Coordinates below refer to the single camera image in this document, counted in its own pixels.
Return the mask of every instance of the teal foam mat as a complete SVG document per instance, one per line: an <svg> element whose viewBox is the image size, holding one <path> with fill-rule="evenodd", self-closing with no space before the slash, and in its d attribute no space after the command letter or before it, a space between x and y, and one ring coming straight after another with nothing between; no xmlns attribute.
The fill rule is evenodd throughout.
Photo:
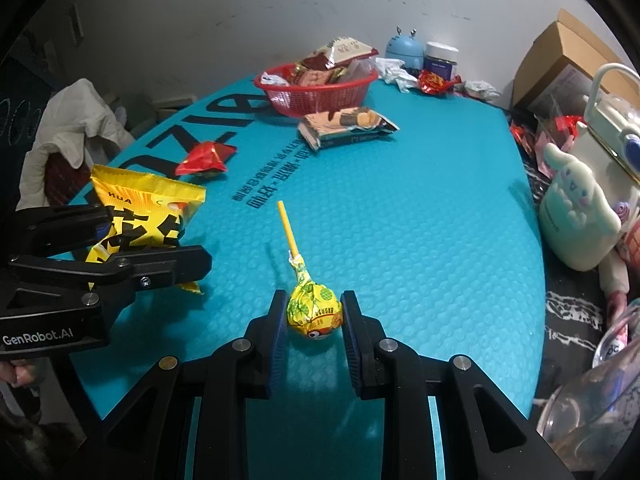
<svg viewBox="0 0 640 480"><path fill-rule="evenodd" d="M545 282L529 186L503 113L375 82L366 104L400 131L311 154L296 121L252 113L245 107L264 102L243 94L260 92L238 82L113 161L162 169L158 160L184 158L183 129L198 140L236 133L227 141L238 147L228 173L207 184L182 239L213 256L204 296L140 293L116 321L110 346L72 356L100 416L157 359L211 354L266 313L276 288L291 291L278 200L312 277L338 296L355 290L364 314L422 355L468 354L527 414L542 354ZM340 331L322 341L291 333L287 352L273 399L248 403L251 478L378 478L383 406L354 396Z"/></svg>

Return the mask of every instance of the white cloth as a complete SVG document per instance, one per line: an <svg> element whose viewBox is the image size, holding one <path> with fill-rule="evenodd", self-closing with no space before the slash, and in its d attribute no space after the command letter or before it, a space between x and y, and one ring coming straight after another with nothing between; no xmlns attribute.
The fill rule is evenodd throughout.
<svg viewBox="0 0 640 480"><path fill-rule="evenodd" d="M121 150L133 137L87 79L79 79L54 95L42 113L33 147L24 157L20 202L16 209L49 205L44 195L44 171L50 153L60 152L75 170L85 158L84 138L102 137Z"/></svg>
<svg viewBox="0 0 640 480"><path fill-rule="evenodd" d="M404 61L401 59L377 57L375 63L378 79L384 80L387 84L395 82L403 93L407 93L409 88L418 88L418 79L402 68Z"/></svg>

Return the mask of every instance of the plush toy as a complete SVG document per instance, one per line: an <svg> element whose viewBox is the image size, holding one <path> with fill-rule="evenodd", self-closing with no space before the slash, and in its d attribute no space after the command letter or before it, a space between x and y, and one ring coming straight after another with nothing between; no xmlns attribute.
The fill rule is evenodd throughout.
<svg viewBox="0 0 640 480"><path fill-rule="evenodd" d="M542 234L569 267L593 269L620 238L620 218L586 164L553 143L545 161L557 173L540 203Z"/></svg>

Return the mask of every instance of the yellow snack bag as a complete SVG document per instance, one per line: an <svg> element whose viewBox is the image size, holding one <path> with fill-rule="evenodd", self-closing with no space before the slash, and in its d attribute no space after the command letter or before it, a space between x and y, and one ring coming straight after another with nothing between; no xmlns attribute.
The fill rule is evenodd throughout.
<svg viewBox="0 0 640 480"><path fill-rule="evenodd" d="M88 262L103 263L112 254L133 248L177 246L206 195L202 186L99 164L92 169L91 180L113 222L107 235L89 251ZM200 291L195 284L183 285L186 290Z"/></svg>

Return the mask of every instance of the red basket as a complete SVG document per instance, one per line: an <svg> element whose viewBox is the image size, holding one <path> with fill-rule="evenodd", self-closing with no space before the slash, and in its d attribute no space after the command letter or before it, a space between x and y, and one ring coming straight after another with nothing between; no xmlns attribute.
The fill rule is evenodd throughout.
<svg viewBox="0 0 640 480"><path fill-rule="evenodd" d="M286 78L294 66L289 63L270 68L266 72ZM302 117L316 112L360 106L369 85L378 78L378 72L372 68L371 75L366 79L318 86L263 85L260 83L261 76L262 74L258 74L255 77L254 85L264 90L273 107L283 115Z"/></svg>

